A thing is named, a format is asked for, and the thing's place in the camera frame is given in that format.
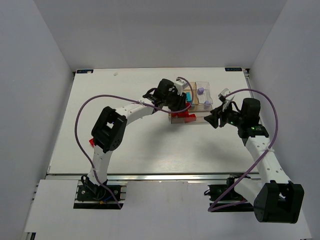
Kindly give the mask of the red sloped lego brick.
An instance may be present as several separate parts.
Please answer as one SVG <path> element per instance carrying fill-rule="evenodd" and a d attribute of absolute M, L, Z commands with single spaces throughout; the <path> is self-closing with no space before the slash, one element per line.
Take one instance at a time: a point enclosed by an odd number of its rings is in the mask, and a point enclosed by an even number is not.
<path fill-rule="evenodd" d="M 177 113 L 172 113 L 172 114 L 171 114 L 171 118 L 172 118 L 172 119 L 178 118 L 178 114 L 177 114 Z"/>

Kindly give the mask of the teal long lego brick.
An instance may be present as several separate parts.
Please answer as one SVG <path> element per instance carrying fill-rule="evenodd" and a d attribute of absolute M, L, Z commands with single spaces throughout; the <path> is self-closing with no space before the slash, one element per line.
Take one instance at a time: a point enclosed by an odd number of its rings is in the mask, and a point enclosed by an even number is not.
<path fill-rule="evenodd" d="M 188 103 L 191 103 L 192 102 L 192 94 L 190 92 L 187 92 L 186 93 L 186 101 Z"/>

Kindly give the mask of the purple lego cube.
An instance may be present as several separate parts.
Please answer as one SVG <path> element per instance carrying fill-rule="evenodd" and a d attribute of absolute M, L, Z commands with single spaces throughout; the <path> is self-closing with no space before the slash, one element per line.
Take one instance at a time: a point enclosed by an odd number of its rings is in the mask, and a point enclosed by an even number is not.
<path fill-rule="evenodd" d="M 198 95 L 203 95 L 204 94 L 205 89 L 203 87 L 200 87 L 197 89 L 197 94 Z"/>

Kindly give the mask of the red arch lego piece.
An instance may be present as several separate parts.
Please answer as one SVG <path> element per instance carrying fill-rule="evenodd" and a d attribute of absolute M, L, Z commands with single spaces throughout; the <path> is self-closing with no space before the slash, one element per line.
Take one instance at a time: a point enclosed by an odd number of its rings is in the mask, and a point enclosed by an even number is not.
<path fill-rule="evenodd" d="M 91 145 L 92 147 L 95 146 L 95 143 L 94 143 L 94 139 L 93 139 L 93 138 L 91 138 L 91 139 L 89 140 L 89 143 L 90 143 L 90 145 Z"/>

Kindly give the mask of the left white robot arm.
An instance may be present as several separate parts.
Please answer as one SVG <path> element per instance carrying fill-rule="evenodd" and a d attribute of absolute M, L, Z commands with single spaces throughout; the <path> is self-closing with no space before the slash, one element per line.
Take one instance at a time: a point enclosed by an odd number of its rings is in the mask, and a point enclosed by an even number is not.
<path fill-rule="evenodd" d="M 156 88 L 148 90 L 141 99 L 133 100 L 117 96 L 130 104 L 111 108 L 105 107 L 98 117 L 91 135 L 94 154 L 87 177 L 94 185 L 107 181 L 107 171 L 111 156 L 122 143 L 126 127 L 136 120 L 150 116 L 158 111 L 168 114 L 183 113 L 188 110 L 187 95 L 184 90 L 191 84 L 182 77 L 171 81 L 163 78 Z"/>

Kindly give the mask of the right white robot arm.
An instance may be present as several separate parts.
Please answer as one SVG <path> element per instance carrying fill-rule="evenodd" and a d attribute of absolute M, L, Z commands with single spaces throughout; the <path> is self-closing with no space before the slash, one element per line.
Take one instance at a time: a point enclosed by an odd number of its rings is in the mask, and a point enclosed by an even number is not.
<path fill-rule="evenodd" d="M 204 117 L 215 129 L 230 124 L 237 128 L 238 136 L 254 160 L 261 184 L 254 182 L 247 173 L 230 177 L 226 190 L 218 196 L 217 203 L 228 193 L 236 193 L 253 207 L 260 223 L 295 224 L 300 215 L 304 189 L 293 183 L 282 169 L 273 152 L 269 134 L 260 124 L 261 103 L 254 98 L 245 98 L 240 110 L 233 110 L 230 102 L 224 102 Z"/>

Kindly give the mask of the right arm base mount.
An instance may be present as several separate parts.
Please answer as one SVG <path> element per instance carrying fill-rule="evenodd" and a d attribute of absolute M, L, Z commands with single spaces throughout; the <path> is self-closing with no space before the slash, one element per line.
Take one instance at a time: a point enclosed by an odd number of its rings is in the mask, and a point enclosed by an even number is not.
<path fill-rule="evenodd" d="M 240 177 L 239 174 L 231 174 L 224 184 L 210 184 L 207 190 L 203 193 L 209 197 L 209 205 L 225 191 Z M 254 208 L 249 202 L 236 204 L 237 202 L 244 201 L 245 198 L 236 193 L 233 189 L 228 192 L 214 207 L 218 208 L 215 212 L 231 213 L 231 212 L 253 212 Z"/>

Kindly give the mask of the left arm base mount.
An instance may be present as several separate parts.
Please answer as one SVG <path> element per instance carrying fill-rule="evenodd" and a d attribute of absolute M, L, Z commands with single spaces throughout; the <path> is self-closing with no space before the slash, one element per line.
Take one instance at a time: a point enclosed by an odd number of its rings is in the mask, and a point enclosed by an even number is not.
<path fill-rule="evenodd" d="M 112 183 L 105 187 L 93 184 L 86 175 L 82 175 L 76 189 L 73 208 L 82 210 L 120 210 L 126 199 L 125 185 Z"/>

